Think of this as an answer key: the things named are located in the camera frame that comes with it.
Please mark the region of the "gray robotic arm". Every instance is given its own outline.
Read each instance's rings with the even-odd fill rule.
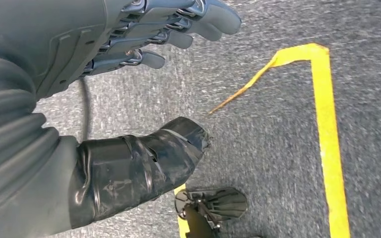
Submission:
[[[209,0],[0,0],[0,238],[82,227],[184,183],[209,143],[190,119],[79,144],[32,112],[79,77],[162,67],[143,46],[187,48],[186,33],[218,40],[239,27],[233,11]]]

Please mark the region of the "black cable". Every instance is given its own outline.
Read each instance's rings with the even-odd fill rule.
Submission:
[[[88,140],[91,127],[91,102],[88,85],[85,77],[79,78],[79,87],[81,88],[82,104],[84,106],[84,119],[82,124],[82,141]]]

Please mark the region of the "tape strip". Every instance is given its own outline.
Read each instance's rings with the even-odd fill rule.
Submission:
[[[186,185],[183,184],[182,186],[178,187],[175,189],[175,195],[186,189]],[[186,238],[186,233],[189,232],[189,225],[188,225],[188,222],[186,220],[183,220],[182,218],[180,218],[178,216],[178,223],[179,223],[179,234],[180,234],[180,238]]]
[[[210,111],[209,114],[214,113],[252,87],[269,68],[299,60],[310,60],[312,65],[320,156],[329,208],[330,236],[331,238],[350,238],[328,48],[311,43],[279,50],[272,60],[242,89]]]

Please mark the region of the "gray carpet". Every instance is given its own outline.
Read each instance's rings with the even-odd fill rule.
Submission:
[[[233,186],[249,212],[223,237],[329,237],[310,65],[271,69],[209,118],[281,48],[330,48],[351,236],[381,238],[381,0],[229,0],[243,19],[233,37],[200,37],[189,50],[153,48],[161,70],[130,67],[89,78],[92,137],[146,134],[177,116],[197,119],[213,146],[187,183]],[[78,85],[37,111],[61,134],[80,138]],[[178,238],[173,193],[54,238]]]

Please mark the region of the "screw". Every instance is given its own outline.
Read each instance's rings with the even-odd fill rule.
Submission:
[[[142,0],[133,0],[133,2],[131,4],[138,6],[138,5],[141,5],[141,2],[142,2]]]

